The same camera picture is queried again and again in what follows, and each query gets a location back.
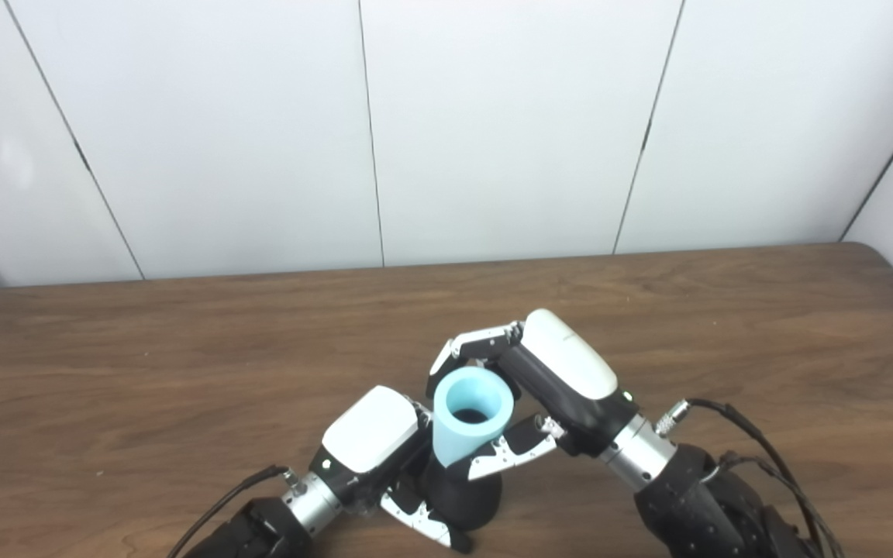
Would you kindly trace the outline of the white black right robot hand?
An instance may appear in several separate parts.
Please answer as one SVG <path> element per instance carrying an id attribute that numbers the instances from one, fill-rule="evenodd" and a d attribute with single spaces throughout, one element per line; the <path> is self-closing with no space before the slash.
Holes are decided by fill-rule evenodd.
<path id="1" fill-rule="evenodd" d="M 616 474 L 628 474 L 618 463 L 622 447 L 616 439 L 639 409 L 620 388 L 610 365 L 552 311 L 538 308 L 523 321 L 448 339 L 433 361 L 426 395 L 432 397 L 472 360 L 484 364 L 514 398 L 534 397 L 546 415 L 532 415 L 508 427 L 446 465 L 451 480 L 482 479 L 555 449 L 590 456 Z"/>

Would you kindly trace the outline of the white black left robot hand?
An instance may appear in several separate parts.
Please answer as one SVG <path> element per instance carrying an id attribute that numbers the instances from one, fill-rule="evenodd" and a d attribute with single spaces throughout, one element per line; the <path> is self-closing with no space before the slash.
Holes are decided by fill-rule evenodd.
<path id="1" fill-rule="evenodd" d="M 471 537 L 419 494 L 432 456 L 432 413 L 410 397 L 378 385 L 337 417 L 309 462 L 305 491 L 288 504 L 315 538 L 343 515 L 378 511 L 461 554 Z"/>

